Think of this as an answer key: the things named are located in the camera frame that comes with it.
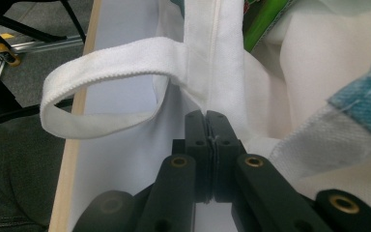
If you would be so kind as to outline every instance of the green object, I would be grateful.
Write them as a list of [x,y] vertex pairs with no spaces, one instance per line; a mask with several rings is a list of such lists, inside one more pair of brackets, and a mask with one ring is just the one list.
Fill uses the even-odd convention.
[[246,0],[246,2],[249,9],[243,17],[243,47],[251,52],[293,0]]

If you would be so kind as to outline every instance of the floor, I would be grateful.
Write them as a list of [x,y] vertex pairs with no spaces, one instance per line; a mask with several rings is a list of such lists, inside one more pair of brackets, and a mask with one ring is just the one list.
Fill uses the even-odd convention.
[[[70,0],[83,30],[87,32],[93,0]],[[5,16],[23,24],[56,36],[77,36],[77,30],[60,2],[14,4]],[[34,40],[8,28],[0,26],[0,34],[10,34],[9,44],[24,44]],[[83,45],[20,54],[21,64],[17,67],[5,66],[0,78],[14,93],[22,106],[39,104],[42,88],[47,75],[62,64],[80,57]]]

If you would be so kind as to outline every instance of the wood trim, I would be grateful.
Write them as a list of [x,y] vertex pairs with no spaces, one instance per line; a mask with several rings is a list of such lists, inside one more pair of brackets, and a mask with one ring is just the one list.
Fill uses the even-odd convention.
[[[94,50],[100,6],[101,0],[94,0],[83,54],[88,54]],[[81,90],[74,95],[71,113],[83,114],[85,102],[86,89]],[[71,196],[78,153],[79,140],[67,139],[65,143],[65,150],[59,174],[55,201],[53,204],[49,232],[68,231],[69,216],[71,213]]]

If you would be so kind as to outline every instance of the gray carpet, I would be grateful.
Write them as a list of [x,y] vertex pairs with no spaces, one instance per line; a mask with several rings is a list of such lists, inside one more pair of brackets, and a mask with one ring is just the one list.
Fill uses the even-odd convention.
[[[93,0],[70,0],[77,19],[87,32]],[[60,2],[14,4],[5,16],[18,20],[28,26],[56,36],[78,35],[76,28]],[[0,26],[0,33],[10,33],[14,38],[7,39],[10,44],[33,41]],[[42,87],[47,75],[60,65],[82,55],[83,45],[57,50],[21,54],[18,67],[6,66],[1,74],[3,83],[14,93],[22,106],[38,104],[42,98]]]

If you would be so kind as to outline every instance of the white bag handle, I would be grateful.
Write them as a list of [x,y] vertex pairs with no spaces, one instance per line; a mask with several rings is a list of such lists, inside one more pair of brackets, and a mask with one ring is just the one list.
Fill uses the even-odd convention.
[[[169,78],[186,78],[187,49],[167,38],[150,38],[107,48],[70,61],[53,71],[43,85],[42,126],[67,138],[93,138],[121,131],[152,119],[161,107]],[[54,104],[94,83],[143,74],[158,77],[157,108],[127,115],[72,115]]]

